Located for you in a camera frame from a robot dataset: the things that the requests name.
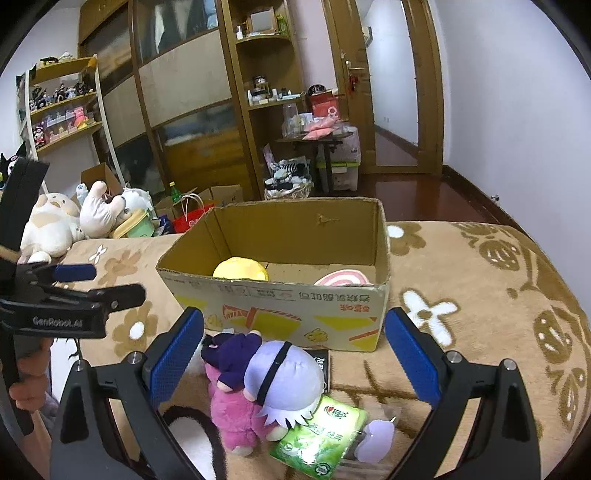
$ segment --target pink plush toy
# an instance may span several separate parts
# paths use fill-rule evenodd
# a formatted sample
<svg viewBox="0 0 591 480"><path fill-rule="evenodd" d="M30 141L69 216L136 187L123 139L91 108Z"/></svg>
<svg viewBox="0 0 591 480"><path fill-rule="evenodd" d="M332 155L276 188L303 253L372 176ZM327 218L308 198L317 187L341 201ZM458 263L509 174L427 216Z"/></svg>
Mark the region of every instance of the pink plush toy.
<svg viewBox="0 0 591 480"><path fill-rule="evenodd" d="M265 426L265 417L257 417L262 407L246 399L242 391L224 392L217 387L220 371L205 363L209 381L212 422L220 431L222 443L232 453L247 456L256 446L257 438L269 442L281 440L287 433L276 422Z"/></svg>

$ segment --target cardboard box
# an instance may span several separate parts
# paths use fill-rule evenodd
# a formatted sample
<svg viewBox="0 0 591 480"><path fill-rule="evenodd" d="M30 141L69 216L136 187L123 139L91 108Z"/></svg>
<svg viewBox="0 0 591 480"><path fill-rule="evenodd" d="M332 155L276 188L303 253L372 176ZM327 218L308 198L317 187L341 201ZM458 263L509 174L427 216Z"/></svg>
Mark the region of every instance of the cardboard box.
<svg viewBox="0 0 591 480"><path fill-rule="evenodd" d="M197 189L193 189L188 193L195 193ZM240 185L220 185L203 190L199 193L203 203L213 203L217 207L224 207L230 203L242 203L244 197L242 195L242 187ZM183 208L181 202L173 203L172 198L166 197L156 204L154 207L156 215L167 215L170 220L177 219L183 215ZM195 200L189 203L189 211L197 208Z"/></svg>
<svg viewBox="0 0 591 480"><path fill-rule="evenodd" d="M102 180L107 184L113 197L123 193L123 185L119 183L119 180L113 172L111 172L111 169L106 163L100 163L95 167L83 171L80 174L80 180L89 190L94 182Z"/></svg>
<svg viewBox="0 0 591 480"><path fill-rule="evenodd" d="M209 329L371 352L388 306L388 240L379 200L249 202L209 210L156 268L183 307L203 312ZM270 281L212 278L230 257L263 263ZM372 285L314 285L342 268L361 270Z"/></svg>

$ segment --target green bottle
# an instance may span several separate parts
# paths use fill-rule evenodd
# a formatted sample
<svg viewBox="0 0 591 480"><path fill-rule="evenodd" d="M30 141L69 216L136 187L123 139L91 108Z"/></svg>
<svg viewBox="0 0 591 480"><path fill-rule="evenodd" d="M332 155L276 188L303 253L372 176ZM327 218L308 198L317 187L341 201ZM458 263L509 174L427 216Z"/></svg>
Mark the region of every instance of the green bottle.
<svg viewBox="0 0 591 480"><path fill-rule="evenodd" d="M174 185L174 182L170 182L170 197L173 200L173 203L177 203L181 201L181 193L178 190L178 188L176 188L176 186Z"/></svg>

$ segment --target baseboard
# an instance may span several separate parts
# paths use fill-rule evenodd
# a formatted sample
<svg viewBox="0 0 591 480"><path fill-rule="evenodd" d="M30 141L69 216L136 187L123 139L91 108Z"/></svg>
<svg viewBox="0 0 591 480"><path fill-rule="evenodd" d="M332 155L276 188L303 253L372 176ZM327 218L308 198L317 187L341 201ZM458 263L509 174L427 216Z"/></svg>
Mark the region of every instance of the baseboard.
<svg viewBox="0 0 591 480"><path fill-rule="evenodd" d="M483 209L484 213L492 216L500 225L511 226L529 237L525 230L523 230L506 211L499 207L486 193L474 185L470 180L460 175L449 165L443 166L441 176L445 177L447 183L463 195L468 201L473 200L471 204L475 208Z"/></svg>
<svg viewBox="0 0 591 480"><path fill-rule="evenodd" d="M418 147L414 143L411 143L408 140L399 137L397 134L392 133L390 130L386 130L385 128L382 128L381 126L376 124L374 124L374 130L377 133L379 133L382 137L390 140L394 145L397 145L400 148L402 148L413 158L418 158Z"/></svg>

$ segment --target plastic container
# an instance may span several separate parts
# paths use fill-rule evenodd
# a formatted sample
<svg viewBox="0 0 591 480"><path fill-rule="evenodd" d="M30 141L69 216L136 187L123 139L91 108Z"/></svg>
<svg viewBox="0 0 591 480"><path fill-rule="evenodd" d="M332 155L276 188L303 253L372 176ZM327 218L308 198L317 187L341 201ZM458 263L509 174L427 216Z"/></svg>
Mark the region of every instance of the plastic container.
<svg viewBox="0 0 591 480"><path fill-rule="evenodd" d="M283 137L297 137L302 134L301 119L295 103L283 105L283 125L281 132Z"/></svg>
<svg viewBox="0 0 591 480"><path fill-rule="evenodd" d="M324 160L317 162L320 170L320 182L325 193L329 191L328 177L326 176L326 164ZM335 190L357 191L359 177L359 164L354 162L331 162L333 172L333 188Z"/></svg>
<svg viewBox="0 0 591 480"><path fill-rule="evenodd" d="M140 238L154 234L154 224L147 210L136 210L112 233L113 238Z"/></svg>

